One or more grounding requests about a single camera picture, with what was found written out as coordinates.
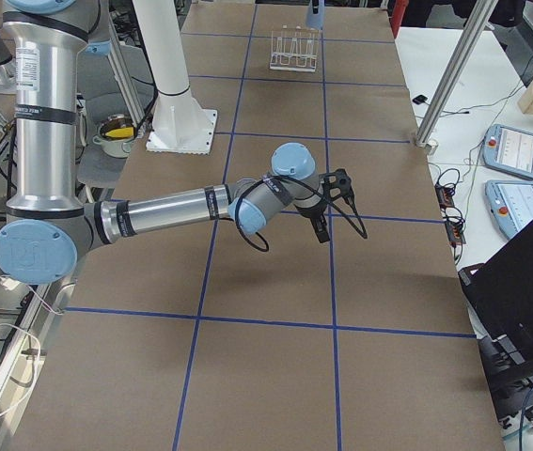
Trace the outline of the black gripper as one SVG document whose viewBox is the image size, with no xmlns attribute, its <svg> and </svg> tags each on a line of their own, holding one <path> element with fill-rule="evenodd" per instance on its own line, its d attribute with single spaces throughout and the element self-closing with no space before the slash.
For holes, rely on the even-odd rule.
<svg viewBox="0 0 533 451">
<path fill-rule="evenodd" d="M 316 192 L 306 198 L 295 198 L 293 206 L 305 218 L 310 220 L 314 233 L 319 243 L 330 241 L 328 224 L 325 218 L 325 210 L 330 198 L 327 194 Z"/>
</svg>

